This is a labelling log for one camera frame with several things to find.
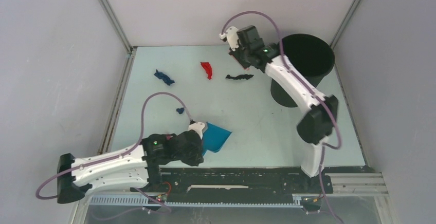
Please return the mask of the black paper scrap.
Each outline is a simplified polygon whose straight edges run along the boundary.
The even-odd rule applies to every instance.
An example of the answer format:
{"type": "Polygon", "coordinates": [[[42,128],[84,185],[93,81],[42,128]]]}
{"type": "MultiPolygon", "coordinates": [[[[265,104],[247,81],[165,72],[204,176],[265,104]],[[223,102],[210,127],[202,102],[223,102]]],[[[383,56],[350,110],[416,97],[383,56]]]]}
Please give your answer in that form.
{"type": "Polygon", "coordinates": [[[228,79],[228,80],[250,80],[253,77],[254,77],[253,74],[240,74],[237,76],[231,76],[228,74],[228,75],[226,75],[225,79],[228,79]]]}

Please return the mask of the black plastic trash bin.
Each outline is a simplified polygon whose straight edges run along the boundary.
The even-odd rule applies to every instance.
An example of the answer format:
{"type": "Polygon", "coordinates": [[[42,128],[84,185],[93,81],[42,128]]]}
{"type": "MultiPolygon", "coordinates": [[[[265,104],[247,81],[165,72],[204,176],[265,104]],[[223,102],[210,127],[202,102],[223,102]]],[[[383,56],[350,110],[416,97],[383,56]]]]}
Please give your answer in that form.
{"type": "Polygon", "coordinates": [[[335,55],[330,45],[314,35],[291,34],[285,36],[282,43],[289,61],[314,87],[335,65],[335,55]]]}

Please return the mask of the red paper scrap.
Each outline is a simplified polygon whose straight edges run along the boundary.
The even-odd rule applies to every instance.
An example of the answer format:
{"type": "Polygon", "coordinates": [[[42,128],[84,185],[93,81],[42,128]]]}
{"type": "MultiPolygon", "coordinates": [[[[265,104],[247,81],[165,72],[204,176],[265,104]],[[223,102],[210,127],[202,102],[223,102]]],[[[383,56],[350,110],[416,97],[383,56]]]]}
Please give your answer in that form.
{"type": "Polygon", "coordinates": [[[207,79],[211,80],[212,76],[213,76],[213,70],[212,70],[212,66],[210,65],[210,63],[209,62],[200,62],[200,64],[207,75],[207,79]]]}

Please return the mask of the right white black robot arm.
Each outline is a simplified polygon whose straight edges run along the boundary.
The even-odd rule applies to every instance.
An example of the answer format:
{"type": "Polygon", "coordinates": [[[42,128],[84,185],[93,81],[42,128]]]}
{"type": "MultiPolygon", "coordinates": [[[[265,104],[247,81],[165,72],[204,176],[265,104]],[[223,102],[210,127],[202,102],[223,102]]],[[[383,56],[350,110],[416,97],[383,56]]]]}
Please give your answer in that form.
{"type": "Polygon", "coordinates": [[[282,106],[297,107],[303,116],[297,133],[307,143],[299,178],[305,192],[320,185],[328,137],[340,135],[337,124],[338,98],[319,91],[319,83],[333,68],[334,54],[323,40],[308,34],[293,34],[266,44],[255,26],[228,27],[219,35],[228,43],[231,55],[244,69],[254,67],[271,78],[274,100],[282,106]]]}

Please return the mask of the blue plastic dustpan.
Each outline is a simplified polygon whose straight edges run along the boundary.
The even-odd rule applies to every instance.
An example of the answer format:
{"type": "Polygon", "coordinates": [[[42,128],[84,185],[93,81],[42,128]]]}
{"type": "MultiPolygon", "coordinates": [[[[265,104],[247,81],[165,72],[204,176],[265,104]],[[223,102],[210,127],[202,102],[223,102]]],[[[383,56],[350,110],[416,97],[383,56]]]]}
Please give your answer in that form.
{"type": "Polygon", "coordinates": [[[203,133],[203,156],[207,152],[219,152],[232,134],[231,131],[211,124],[209,122],[206,123],[206,126],[207,128],[203,133]]]}

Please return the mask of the pink hand brush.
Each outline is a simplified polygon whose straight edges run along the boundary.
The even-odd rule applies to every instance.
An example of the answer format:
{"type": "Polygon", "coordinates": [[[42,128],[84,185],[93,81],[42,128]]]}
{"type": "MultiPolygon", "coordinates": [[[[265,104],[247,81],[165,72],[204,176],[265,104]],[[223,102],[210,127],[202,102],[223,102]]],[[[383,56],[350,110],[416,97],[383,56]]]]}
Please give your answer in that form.
{"type": "Polygon", "coordinates": [[[235,59],[238,64],[243,68],[243,69],[247,69],[251,66],[251,64],[249,62],[246,62],[243,59],[243,56],[241,55],[241,53],[237,52],[237,51],[232,51],[230,50],[228,53],[233,59],[235,59]]]}

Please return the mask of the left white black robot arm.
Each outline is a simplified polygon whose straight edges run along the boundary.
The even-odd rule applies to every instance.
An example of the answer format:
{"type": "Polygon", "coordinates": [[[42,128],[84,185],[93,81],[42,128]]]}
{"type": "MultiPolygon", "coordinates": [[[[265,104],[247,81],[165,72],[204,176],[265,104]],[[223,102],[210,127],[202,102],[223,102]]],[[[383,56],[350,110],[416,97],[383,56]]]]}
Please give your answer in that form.
{"type": "Polygon", "coordinates": [[[132,152],[115,151],[90,158],[64,154],[58,163],[57,202],[72,203],[98,192],[127,188],[157,191],[162,186],[160,166],[181,161],[188,166],[203,163],[203,135],[194,130],[176,134],[152,134],[132,152]]]}

